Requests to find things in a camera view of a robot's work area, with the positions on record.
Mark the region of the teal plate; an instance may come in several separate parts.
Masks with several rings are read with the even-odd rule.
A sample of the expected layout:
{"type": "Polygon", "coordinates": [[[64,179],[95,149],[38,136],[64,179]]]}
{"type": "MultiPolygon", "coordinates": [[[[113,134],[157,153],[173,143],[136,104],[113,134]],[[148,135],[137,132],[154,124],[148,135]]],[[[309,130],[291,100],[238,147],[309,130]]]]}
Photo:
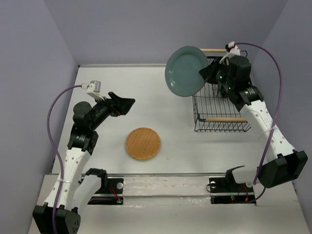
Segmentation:
{"type": "Polygon", "coordinates": [[[190,97],[205,85],[199,73],[209,65],[205,54],[194,46],[184,46],[176,50],[165,67],[165,81],[169,90],[180,97],[190,97]]]}

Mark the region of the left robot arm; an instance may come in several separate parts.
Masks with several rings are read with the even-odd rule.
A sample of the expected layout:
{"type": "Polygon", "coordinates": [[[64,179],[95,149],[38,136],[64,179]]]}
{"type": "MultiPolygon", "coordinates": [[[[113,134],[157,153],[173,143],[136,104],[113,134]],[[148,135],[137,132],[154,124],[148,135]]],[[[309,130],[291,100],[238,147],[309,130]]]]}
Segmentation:
{"type": "Polygon", "coordinates": [[[92,196],[108,187],[107,172],[90,168],[82,170],[90,159],[98,140],[96,128],[109,116],[126,115],[135,99],[122,98],[113,92],[109,97],[91,96],[96,104],[82,101],[73,107],[73,127],[60,174],[43,205],[35,206],[33,218],[41,234],[76,234],[81,214],[92,196]]]}

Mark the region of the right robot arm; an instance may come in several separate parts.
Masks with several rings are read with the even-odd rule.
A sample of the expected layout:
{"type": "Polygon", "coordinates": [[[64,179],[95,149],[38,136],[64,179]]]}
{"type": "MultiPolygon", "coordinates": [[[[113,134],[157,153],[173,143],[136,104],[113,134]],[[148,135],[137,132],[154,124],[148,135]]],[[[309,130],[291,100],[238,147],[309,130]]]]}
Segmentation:
{"type": "Polygon", "coordinates": [[[297,151],[279,130],[276,119],[267,109],[260,90],[251,82],[252,65],[244,56],[214,60],[201,69],[204,81],[217,85],[217,92],[227,98],[249,123],[258,142],[264,147],[259,166],[248,173],[230,175],[224,179],[229,191],[236,191],[242,183],[261,183],[265,188],[296,180],[308,156],[297,151]]]}

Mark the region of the woven bamboo plate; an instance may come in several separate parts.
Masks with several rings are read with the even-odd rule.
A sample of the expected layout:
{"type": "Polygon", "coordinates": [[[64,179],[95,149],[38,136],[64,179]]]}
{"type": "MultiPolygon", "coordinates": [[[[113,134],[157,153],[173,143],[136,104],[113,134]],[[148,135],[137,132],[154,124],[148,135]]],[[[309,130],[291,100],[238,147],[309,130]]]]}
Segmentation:
{"type": "Polygon", "coordinates": [[[131,131],[125,141],[127,153],[137,160],[149,160],[160,150],[160,137],[151,128],[141,127],[131,131]]]}

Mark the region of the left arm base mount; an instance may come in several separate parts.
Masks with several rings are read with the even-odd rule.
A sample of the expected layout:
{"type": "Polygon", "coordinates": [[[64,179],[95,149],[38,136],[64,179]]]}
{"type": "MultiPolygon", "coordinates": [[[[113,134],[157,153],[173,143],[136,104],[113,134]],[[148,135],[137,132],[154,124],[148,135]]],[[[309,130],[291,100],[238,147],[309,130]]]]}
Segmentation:
{"type": "Polygon", "coordinates": [[[88,205],[123,205],[123,178],[109,178],[107,186],[101,186],[91,197],[88,205]]]}

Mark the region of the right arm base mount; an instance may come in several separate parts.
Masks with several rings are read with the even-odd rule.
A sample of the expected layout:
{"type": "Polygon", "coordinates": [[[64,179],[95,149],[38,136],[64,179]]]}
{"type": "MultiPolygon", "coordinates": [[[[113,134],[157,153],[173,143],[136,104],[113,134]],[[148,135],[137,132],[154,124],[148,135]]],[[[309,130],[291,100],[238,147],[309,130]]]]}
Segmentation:
{"type": "Polygon", "coordinates": [[[244,183],[236,183],[234,180],[233,170],[241,167],[243,166],[228,169],[224,177],[209,178],[206,190],[211,195],[212,204],[255,204],[253,187],[247,187],[244,183]]]}

